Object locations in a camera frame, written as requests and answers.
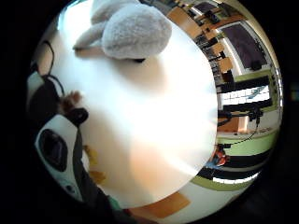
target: person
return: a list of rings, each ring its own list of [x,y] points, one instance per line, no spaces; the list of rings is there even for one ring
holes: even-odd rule
[[[226,155],[223,147],[217,147],[211,159],[206,163],[206,167],[210,169],[220,169],[230,157]]]

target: gray plush toy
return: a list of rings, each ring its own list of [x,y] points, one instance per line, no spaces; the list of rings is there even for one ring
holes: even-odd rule
[[[103,52],[116,59],[159,54],[172,33],[170,21],[161,11],[137,0],[94,0],[91,22],[74,49],[87,48],[98,40]]]

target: black cable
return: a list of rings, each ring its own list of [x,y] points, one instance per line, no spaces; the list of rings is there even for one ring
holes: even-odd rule
[[[220,112],[219,111],[219,118],[222,118],[222,115],[224,115],[224,114],[225,114],[226,120],[218,122],[218,124],[217,124],[218,127],[230,122],[232,118],[245,117],[245,116],[251,115],[250,112],[247,114],[231,114],[230,112],[225,112],[225,111]]]
[[[252,137],[254,134],[257,133],[257,131],[258,131],[258,127],[259,127],[259,124],[257,123],[257,124],[256,124],[256,128],[255,128],[255,131],[254,131],[254,133],[253,133],[250,137],[248,137],[248,138],[246,138],[246,139],[244,139],[244,140],[242,140],[242,141],[239,141],[239,142],[236,142],[236,143],[232,143],[232,144],[230,144],[230,145],[235,145],[235,144],[239,144],[239,143],[245,142],[245,141],[247,141],[247,140],[250,140],[251,137]]]
[[[242,141],[232,143],[232,144],[219,144],[219,145],[222,145],[224,148],[230,148],[232,145],[236,145],[236,144],[250,140],[252,138],[252,136],[258,132],[258,127],[260,124],[260,117],[263,115],[263,111],[261,111],[261,109],[257,107],[257,108],[254,108],[252,111],[250,111],[248,114],[244,114],[244,115],[248,115],[249,120],[256,119],[256,128],[255,128],[254,133],[250,137],[243,139]]]
[[[45,44],[45,45],[47,45],[49,47],[50,52],[52,54],[52,60],[50,62],[50,69],[49,69],[49,72],[45,76],[53,78],[58,83],[58,85],[59,85],[59,87],[60,87],[60,89],[62,91],[62,95],[65,96],[64,87],[63,87],[62,83],[59,81],[59,79],[56,76],[54,76],[54,75],[51,74],[52,67],[53,67],[54,61],[55,61],[55,52],[54,52],[54,49],[53,49],[52,45],[50,44],[50,42],[48,40],[44,40],[43,44]]]
[[[48,75],[50,75],[51,71],[52,71],[52,67],[54,65],[54,61],[55,61],[55,52],[53,50],[52,45],[50,44],[50,42],[48,40],[44,40],[43,44],[48,45],[48,47],[50,48],[50,52],[52,53],[52,61],[50,62],[50,69],[49,69],[49,72],[48,72]]]

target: table surface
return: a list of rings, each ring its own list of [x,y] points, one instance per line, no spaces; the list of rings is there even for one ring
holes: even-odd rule
[[[72,46],[90,26],[91,1],[62,11],[45,32],[55,52],[52,74],[80,91],[89,111],[83,144],[97,151],[99,186],[122,208],[155,203],[186,185],[214,150],[217,94],[204,53],[174,23],[165,50],[143,63],[108,58],[99,47]],[[36,50],[42,74],[51,54]]]

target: light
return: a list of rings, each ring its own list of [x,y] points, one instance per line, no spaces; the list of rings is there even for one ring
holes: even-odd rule
[[[246,183],[249,182],[250,180],[256,178],[259,175],[259,173],[256,173],[255,175],[251,175],[248,176],[246,178],[242,178],[242,179],[221,179],[221,178],[217,178],[217,177],[213,177],[213,181],[214,182],[218,182],[218,183],[222,183],[222,184],[242,184],[242,183]]]
[[[282,88],[281,87],[279,87],[279,94],[280,94],[280,96],[282,96]]]
[[[282,87],[281,79],[280,78],[278,79],[278,85],[279,85],[280,88]]]
[[[281,74],[280,74],[280,70],[279,70],[279,68],[276,68],[276,69],[275,69],[275,72],[276,72],[276,74],[277,74],[278,76],[281,75]]]
[[[268,86],[255,87],[241,91],[231,91],[223,93],[221,96],[223,105],[239,105],[270,99]]]

